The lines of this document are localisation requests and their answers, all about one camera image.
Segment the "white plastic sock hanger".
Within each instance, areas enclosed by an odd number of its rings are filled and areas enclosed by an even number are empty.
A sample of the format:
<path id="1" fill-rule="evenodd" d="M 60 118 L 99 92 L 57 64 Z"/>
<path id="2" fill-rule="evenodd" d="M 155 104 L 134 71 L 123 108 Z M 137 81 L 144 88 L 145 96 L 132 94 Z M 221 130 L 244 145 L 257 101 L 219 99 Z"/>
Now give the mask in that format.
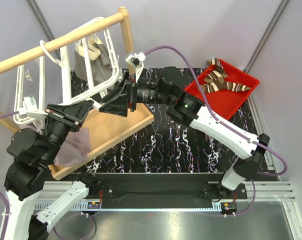
<path id="1" fill-rule="evenodd" d="M 103 98 L 121 81 L 119 57 L 114 49 L 109 29 L 104 29 L 103 34 L 104 40 L 93 33 L 74 43 L 73 71 L 70 68 L 67 46 L 60 48 L 60 59 L 54 58 L 48 51 L 45 52 L 46 57 L 61 69 L 62 105 L 92 100 L 95 95 Z M 24 65 L 17 68 L 13 121 L 20 126 L 34 124 L 38 130 L 41 130 L 44 128 L 45 117 L 45 57 L 41 56 L 37 61 L 39 66 L 38 98 L 33 95 L 24 96 L 24 80 L 32 78 Z M 88 89 L 77 96 L 72 96 L 73 76 L 86 81 L 88 85 Z"/>

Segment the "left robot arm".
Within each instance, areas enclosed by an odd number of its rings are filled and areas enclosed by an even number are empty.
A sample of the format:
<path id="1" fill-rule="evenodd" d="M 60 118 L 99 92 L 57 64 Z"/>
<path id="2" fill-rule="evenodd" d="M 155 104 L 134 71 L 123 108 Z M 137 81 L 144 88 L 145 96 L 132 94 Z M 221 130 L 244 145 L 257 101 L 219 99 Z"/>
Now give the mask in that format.
<path id="1" fill-rule="evenodd" d="M 44 210 L 34 214 L 37 199 L 51 175 L 49 166 L 70 132 L 80 130 L 94 102 L 84 100 L 70 105 L 48 104 L 44 130 L 18 130 L 7 153 L 13 157 L 0 193 L 2 213 L 0 240 L 46 240 L 57 222 L 80 200 L 101 196 L 99 180 L 83 172 L 71 187 Z"/>

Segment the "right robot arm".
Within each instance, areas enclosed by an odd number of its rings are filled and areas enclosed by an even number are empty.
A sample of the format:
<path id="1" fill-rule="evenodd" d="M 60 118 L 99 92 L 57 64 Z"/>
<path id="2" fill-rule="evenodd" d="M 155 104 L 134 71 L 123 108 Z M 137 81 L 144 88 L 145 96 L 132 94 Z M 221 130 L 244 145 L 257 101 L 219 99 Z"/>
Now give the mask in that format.
<path id="1" fill-rule="evenodd" d="M 221 197 L 230 198 L 240 184 L 258 174 L 270 137 L 240 129 L 163 76 L 156 84 L 151 84 L 133 80 L 126 72 L 119 86 L 102 99 L 102 106 L 98 110 L 127 117 L 129 111 L 136 110 L 138 103 L 167 105 L 167 115 L 173 121 L 213 137 L 238 156 L 217 185 Z"/>

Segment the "lilac sock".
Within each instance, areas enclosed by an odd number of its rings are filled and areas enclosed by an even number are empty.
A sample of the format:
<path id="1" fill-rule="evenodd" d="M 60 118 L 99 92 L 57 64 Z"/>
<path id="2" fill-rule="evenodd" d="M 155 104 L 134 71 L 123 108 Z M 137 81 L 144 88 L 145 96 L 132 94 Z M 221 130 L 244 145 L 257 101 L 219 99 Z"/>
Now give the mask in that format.
<path id="1" fill-rule="evenodd" d="M 15 158 L 28 165 L 62 165 L 70 167 L 86 160 L 91 150 L 88 129 L 78 132 L 49 132 L 40 134 L 24 128 L 11 140 Z"/>

